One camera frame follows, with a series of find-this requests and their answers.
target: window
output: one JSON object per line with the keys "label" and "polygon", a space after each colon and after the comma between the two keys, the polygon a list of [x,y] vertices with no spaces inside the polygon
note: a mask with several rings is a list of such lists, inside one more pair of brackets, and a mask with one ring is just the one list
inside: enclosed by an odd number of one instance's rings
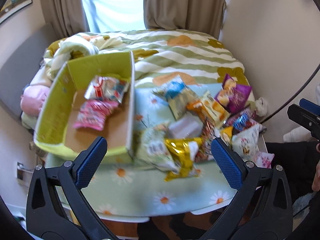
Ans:
{"label": "window", "polygon": [[143,0],[82,0],[91,32],[145,29]]}

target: framed picture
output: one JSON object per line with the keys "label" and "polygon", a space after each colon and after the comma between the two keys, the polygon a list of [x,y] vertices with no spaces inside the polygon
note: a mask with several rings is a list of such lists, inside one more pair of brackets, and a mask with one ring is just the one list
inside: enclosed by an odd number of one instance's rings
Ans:
{"label": "framed picture", "polygon": [[0,24],[31,3],[32,0],[7,0],[0,10]]}

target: brown cardboard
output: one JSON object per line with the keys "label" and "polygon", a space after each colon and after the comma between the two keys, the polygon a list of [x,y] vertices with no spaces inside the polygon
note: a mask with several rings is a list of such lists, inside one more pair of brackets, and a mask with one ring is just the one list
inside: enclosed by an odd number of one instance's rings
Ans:
{"label": "brown cardboard", "polygon": [[73,128],[78,111],[81,105],[86,101],[84,98],[85,90],[79,90],[74,98],[72,111],[68,120],[65,146],[75,152],[86,150],[97,136],[103,136],[108,142],[108,148],[123,147],[126,145],[129,119],[129,93],[124,95],[121,106],[114,113],[107,117],[103,131],[97,131],[91,128]]}

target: green and white striped blanket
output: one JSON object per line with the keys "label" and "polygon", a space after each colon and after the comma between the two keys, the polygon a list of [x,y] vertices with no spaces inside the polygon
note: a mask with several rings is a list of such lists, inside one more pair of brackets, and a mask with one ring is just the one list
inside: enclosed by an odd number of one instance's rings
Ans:
{"label": "green and white striped blanket", "polygon": [[132,51],[137,88],[159,86],[177,74],[187,85],[221,83],[226,73],[238,83],[248,85],[243,64],[223,44],[205,33],[152,29],[74,36],[55,42],[46,51],[44,60],[49,78],[54,79],[57,73],[51,66],[53,60],[61,57],[61,51],[69,53],[70,58]]}

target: brown curtain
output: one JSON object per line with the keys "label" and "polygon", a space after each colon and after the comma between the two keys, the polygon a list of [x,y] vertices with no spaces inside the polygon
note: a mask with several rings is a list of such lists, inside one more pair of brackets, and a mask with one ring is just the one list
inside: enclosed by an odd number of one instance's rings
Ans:
{"label": "brown curtain", "polygon": [[82,0],[41,0],[41,7],[61,39],[89,29]]}
{"label": "brown curtain", "polygon": [[186,29],[219,37],[225,0],[144,0],[146,28]]}

